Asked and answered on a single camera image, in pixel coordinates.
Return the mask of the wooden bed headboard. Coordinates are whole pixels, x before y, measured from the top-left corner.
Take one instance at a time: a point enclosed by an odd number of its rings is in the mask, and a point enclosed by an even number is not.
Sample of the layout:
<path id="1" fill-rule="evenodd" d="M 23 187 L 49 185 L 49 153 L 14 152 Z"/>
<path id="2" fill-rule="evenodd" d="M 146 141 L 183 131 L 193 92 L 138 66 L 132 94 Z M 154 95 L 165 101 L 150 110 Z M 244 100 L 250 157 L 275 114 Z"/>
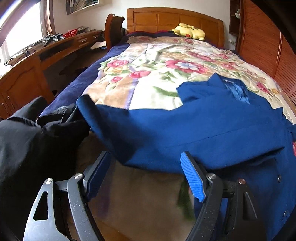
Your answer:
<path id="1" fill-rule="evenodd" d="M 223 21 L 205 14 L 185 9 L 147 7 L 129 8 L 126 17 L 128 33 L 168 31 L 179 23 L 184 23 L 203 30 L 206 34 L 205 40 L 210 44 L 224 47 Z"/>

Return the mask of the wooden chair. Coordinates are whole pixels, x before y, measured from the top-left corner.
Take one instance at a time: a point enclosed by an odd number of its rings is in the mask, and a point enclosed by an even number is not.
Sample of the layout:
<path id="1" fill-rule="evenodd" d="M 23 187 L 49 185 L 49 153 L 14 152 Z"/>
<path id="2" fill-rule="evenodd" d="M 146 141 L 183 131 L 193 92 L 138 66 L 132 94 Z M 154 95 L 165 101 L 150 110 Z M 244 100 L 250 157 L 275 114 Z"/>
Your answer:
<path id="1" fill-rule="evenodd" d="M 108 52 L 123 38 L 122 24 L 124 20 L 124 17 L 116 16 L 114 14 L 109 14 L 107 16 L 104 29 L 104 39 L 106 41 L 106 48 Z"/>

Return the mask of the red basket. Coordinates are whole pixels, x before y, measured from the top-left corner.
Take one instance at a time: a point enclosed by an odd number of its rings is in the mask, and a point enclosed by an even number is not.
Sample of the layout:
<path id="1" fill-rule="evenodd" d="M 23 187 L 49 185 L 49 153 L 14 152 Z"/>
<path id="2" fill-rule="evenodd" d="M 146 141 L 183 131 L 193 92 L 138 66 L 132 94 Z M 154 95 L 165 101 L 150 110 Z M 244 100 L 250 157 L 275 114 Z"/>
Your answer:
<path id="1" fill-rule="evenodd" d="M 72 29 L 72 30 L 69 30 L 68 32 L 64 33 L 63 34 L 63 37 L 64 38 L 69 38 L 69 37 L 73 37 L 77 34 L 78 30 L 77 29 Z"/>

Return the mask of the black folded clothes pile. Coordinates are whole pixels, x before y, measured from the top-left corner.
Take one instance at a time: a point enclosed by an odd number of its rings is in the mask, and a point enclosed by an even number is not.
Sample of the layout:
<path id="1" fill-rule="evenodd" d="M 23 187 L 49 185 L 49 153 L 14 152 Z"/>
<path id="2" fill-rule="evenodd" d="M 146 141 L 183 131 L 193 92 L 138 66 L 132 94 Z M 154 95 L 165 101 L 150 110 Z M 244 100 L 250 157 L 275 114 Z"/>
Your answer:
<path id="1" fill-rule="evenodd" d="M 41 115 L 40 96 L 1 120 L 1 240 L 22 240 L 46 178 L 70 178 L 90 127 L 75 104 Z"/>

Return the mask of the yellow Pikachu plush toy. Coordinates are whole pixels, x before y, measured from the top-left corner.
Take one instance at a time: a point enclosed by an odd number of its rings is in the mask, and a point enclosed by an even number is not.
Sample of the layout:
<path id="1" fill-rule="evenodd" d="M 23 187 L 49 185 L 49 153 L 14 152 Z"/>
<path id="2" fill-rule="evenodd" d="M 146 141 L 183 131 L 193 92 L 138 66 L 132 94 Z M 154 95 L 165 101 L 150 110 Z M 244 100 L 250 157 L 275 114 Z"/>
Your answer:
<path id="1" fill-rule="evenodd" d="M 184 23 L 179 23 L 177 27 L 168 31 L 169 33 L 174 33 L 180 37 L 185 37 L 189 39 L 195 39 L 204 41 L 205 40 L 205 32 L 199 28 L 195 28 L 194 26 L 187 25 Z"/>

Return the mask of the black gadget on desk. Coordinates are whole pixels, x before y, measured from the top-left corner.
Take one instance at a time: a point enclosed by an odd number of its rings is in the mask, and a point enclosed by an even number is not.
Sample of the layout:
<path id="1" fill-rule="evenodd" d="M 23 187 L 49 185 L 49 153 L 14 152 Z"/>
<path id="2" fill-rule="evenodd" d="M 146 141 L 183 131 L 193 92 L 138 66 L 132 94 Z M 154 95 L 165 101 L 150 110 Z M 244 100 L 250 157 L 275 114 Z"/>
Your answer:
<path id="1" fill-rule="evenodd" d="M 51 42 L 58 42 L 59 40 L 63 39 L 65 39 L 63 34 L 47 35 L 44 37 L 44 47 L 48 46 Z"/>

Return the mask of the wooden slatted wardrobe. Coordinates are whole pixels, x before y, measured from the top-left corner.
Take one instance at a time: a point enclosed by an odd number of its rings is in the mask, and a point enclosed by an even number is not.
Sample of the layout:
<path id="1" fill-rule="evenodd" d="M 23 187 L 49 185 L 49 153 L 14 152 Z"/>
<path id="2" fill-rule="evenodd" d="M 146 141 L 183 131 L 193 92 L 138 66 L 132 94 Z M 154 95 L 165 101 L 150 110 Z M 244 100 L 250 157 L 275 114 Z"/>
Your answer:
<path id="1" fill-rule="evenodd" d="M 230 1 L 235 50 L 295 101 L 295 1 Z"/>

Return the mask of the floral bed blanket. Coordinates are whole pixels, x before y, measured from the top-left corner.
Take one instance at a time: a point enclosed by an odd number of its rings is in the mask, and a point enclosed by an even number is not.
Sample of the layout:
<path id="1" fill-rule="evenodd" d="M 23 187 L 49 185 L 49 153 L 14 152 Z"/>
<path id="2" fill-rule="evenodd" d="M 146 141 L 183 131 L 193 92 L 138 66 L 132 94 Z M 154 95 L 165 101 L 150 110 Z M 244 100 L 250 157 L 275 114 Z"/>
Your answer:
<path id="1" fill-rule="evenodd" d="M 182 37 L 130 37 L 128 48 L 103 61 L 82 95 L 114 108 L 173 110 L 182 105 L 177 88 L 218 74 L 243 82 L 295 125 L 295 112 L 277 83 L 229 50 Z M 116 164 L 91 209 L 97 221 L 134 240 L 178 240 L 186 236 L 201 203 L 192 197 L 184 173 Z"/>

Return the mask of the navy blue suit jacket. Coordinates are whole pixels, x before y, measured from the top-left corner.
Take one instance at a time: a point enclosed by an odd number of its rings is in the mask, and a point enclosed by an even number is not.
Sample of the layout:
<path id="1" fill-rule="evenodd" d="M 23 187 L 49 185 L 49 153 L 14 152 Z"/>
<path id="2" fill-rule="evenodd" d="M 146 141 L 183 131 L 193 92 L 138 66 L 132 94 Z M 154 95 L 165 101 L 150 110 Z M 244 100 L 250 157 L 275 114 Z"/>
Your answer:
<path id="1" fill-rule="evenodd" d="M 295 125 L 242 81 L 212 75 L 177 88 L 179 108 L 122 109 L 77 99 L 93 132 L 121 164 L 182 173 L 189 152 L 208 171 L 244 178 L 272 240 L 295 210 Z"/>

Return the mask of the wooden desk cabinet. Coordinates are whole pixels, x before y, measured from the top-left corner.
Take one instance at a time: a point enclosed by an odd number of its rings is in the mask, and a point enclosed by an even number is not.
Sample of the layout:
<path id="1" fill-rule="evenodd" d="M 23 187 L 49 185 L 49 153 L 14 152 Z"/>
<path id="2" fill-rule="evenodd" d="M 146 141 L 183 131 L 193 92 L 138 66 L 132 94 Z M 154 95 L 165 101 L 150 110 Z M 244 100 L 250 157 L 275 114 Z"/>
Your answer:
<path id="1" fill-rule="evenodd" d="M 1 119 L 6 119 L 38 96 L 54 100 L 44 71 L 76 51 L 99 40 L 101 30 L 81 33 L 51 43 L 30 54 L 1 77 Z"/>

